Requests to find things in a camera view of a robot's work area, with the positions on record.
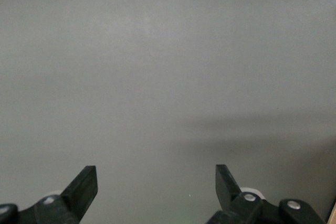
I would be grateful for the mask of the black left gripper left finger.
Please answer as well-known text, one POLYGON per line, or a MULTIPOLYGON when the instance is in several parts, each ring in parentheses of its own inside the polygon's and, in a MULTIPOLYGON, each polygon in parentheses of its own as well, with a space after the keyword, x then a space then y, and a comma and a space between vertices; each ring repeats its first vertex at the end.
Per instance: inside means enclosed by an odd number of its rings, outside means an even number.
POLYGON ((98 192, 95 166, 84 169, 59 194, 49 194, 27 209, 1 204, 1 223, 80 223, 98 192))

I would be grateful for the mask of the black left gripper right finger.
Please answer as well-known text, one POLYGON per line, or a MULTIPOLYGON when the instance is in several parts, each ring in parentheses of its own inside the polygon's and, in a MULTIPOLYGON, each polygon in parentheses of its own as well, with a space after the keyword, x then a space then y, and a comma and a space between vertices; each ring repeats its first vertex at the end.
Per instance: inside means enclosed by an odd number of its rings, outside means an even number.
POLYGON ((208 223, 325 223, 305 201, 289 198, 275 206, 252 191, 242 191, 226 165, 216 165, 215 189, 221 210, 208 223))

